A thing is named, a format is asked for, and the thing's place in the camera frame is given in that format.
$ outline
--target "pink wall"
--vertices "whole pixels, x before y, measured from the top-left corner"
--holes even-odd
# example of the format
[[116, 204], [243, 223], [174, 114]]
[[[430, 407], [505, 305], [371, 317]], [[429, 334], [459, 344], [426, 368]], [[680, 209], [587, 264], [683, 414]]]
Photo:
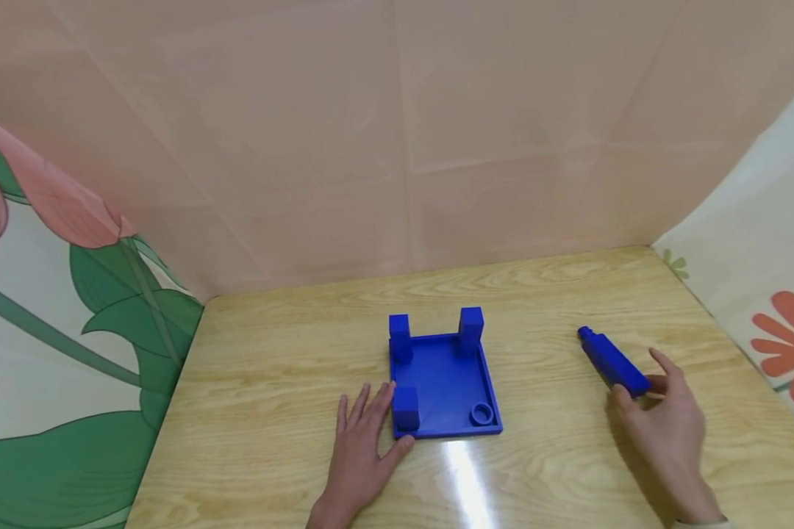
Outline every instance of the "pink wall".
[[0, 1], [0, 123], [203, 299], [649, 244], [793, 95], [794, 1]]

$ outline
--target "person's right hand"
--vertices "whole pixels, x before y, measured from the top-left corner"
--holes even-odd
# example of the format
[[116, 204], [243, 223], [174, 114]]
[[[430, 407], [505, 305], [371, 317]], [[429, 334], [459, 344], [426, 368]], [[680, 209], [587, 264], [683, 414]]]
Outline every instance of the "person's right hand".
[[682, 369], [658, 350], [650, 349], [650, 355], [665, 370], [664, 375], [648, 375], [650, 392], [664, 399], [646, 411], [621, 385], [613, 386], [611, 399], [633, 444], [673, 497], [681, 522], [722, 522], [715, 494], [700, 472], [706, 433], [703, 411]]
[[385, 456], [376, 451], [382, 423], [395, 394], [396, 383], [382, 384], [365, 410], [371, 385], [365, 382], [347, 417], [347, 395], [341, 395], [335, 425], [335, 445], [326, 488], [312, 507], [309, 529], [344, 529], [363, 507], [373, 502], [412, 446], [406, 435], [391, 446]]

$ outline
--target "white backdrop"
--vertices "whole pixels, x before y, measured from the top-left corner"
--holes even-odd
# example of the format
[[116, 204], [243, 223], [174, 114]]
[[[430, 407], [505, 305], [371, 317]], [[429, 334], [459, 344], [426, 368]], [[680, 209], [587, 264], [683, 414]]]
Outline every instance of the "white backdrop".
[[794, 100], [654, 248], [794, 411]]

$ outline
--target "blue tray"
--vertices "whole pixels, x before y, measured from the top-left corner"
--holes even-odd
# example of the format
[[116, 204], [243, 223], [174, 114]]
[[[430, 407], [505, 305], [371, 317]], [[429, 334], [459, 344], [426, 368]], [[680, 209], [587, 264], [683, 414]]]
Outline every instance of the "blue tray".
[[390, 317], [395, 439], [501, 433], [503, 422], [480, 341], [482, 310], [462, 309], [459, 332], [410, 336], [409, 318]]

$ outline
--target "blue rectangular block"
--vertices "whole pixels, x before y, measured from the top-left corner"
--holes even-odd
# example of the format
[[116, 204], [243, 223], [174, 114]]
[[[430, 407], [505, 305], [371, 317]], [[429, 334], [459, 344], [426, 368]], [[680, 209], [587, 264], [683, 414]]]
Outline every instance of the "blue rectangular block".
[[485, 319], [482, 318], [481, 308], [462, 307], [462, 316], [459, 317], [459, 356], [470, 358], [476, 355], [484, 327]]
[[582, 341], [582, 350], [608, 384], [624, 386], [633, 399], [649, 391], [650, 381], [611, 343], [607, 335], [596, 334], [588, 327], [581, 327], [577, 333]]
[[421, 413], [418, 407], [418, 390], [415, 388], [395, 388], [391, 400], [393, 424], [401, 432], [415, 432], [421, 427]]
[[388, 351], [392, 358], [402, 364], [412, 363], [412, 335], [409, 333], [409, 315], [392, 314], [388, 317]]

